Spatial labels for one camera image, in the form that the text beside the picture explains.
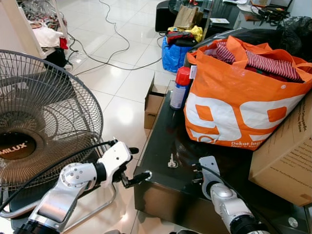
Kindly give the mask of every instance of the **glass table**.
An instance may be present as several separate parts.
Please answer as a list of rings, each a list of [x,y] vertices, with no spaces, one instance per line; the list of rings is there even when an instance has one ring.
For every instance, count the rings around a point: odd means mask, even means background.
[[[178,14],[181,5],[190,8],[198,7],[199,12],[203,12],[203,20],[200,24],[202,28],[205,27],[207,19],[210,18],[224,18],[229,21],[227,24],[209,22],[206,37],[239,27],[276,29],[276,26],[262,22],[261,19],[255,16],[252,17],[252,13],[241,11],[236,4],[223,2],[222,0],[199,0],[196,2],[197,5],[190,3],[189,0],[170,0],[169,10],[174,14]]]
[[[283,234],[308,234],[311,231],[310,207],[297,207],[248,180],[252,151],[195,142],[189,139],[183,110],[170,108],[168,93],[135,174],[146,170],[151,180],[134,187],[137,210],[160,217],[202,234],[228,233],[211,201],[207,200],[195,177],[192,165],[200,157],[215,156],[220,174],[258,211],[271,234],[273,223]],[[173,157],[177,168],[168,168]],[[292,228],[288,219],[298,222]]]

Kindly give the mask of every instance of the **fan guard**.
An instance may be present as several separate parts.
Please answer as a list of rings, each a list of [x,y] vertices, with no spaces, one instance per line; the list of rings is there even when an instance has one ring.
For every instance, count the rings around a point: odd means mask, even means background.
[[[0,191],[16,190],[99,143],[102,130],[100,106],[78,78],[39,58],[0,50]],[[59,164],[29,187],[56,179],[70,162],[89,161],[91,152]]]

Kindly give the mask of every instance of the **milux logo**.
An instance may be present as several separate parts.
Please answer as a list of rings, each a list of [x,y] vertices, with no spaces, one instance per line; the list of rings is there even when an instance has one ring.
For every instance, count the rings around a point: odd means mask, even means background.
[[[6,148],[3,150],[0,150],[0,155],[9,154],[11,152],[18,151],[18,150],[20,150],[22,148],[26,148],[26,147],[27,147],[27,145],[24,142],[22,144],[18,144],[16,146],[11,147],[11,148]]]

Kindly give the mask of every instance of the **black table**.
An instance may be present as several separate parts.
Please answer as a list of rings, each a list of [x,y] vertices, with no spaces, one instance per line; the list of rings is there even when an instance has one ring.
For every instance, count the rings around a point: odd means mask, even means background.
[[[153,173],[150,181],[135,186],[137,210],[158,216],[203,234],[226,234],[221,218],[213,204],[207,200],[198,184],[192,184],[192,164],[203,156],[216,158],[221,176],[230,183],[247,202],[259,210],[261,220],[277,233],[263,215],[283,234],[309,233],[308,208],[299,208],[248,181],[252,152],[191,141],[186,133],[182,110],[169,107],[170,95],[158,116],[140,165],[135,174],[146,170]],[[170,155],[179,163],[168,168]],[[294,217],[299,226],[290,228],[288,218]]]

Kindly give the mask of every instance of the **white tile floor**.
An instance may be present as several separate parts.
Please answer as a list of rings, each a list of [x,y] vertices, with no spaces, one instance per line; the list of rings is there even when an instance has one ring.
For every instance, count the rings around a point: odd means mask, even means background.
[[[108,19],[117,23],[118,32],[130,42],[130,49],[113,56],[110,60],[112,64],[134,68],[161,57],[156,41],[159,36],[155,32],[155,17],[156,5],[162,0],[101,1],[111,5]],[[58,5],[68,21],[69,33],[79,39],[94,58],[106,61],[114,51],[127,47],[125,40],[114,32],[114,26],[105,21],[108,7],[98,0],[58,0]],[[100,65],[87,58],[79,44],[75,43],[73,48],[81,52],[71,59],[73,74]],[[135,71],[102,66],[78,76],[100,103],[104,115],[104,139],[116,137],[142,151],[150,133],[143,126],[144,97],[154,72],[155,89],[165,92],[175,74],[165,71],[161,61]],[[140,156],[135,155],[128,167],[128,175],[134,172]],[[119,229],[125,234],[168,234],[181,228],[137,212],[133,189],[126,190],[119,184],[117,190],[117,198],[110,207],[67,233],[103,234]],[[110,199],[111,194],[109,189],[100,188],[80,199],[69,225]],[[0,232],[12,233],[8,220],[0,218]]]

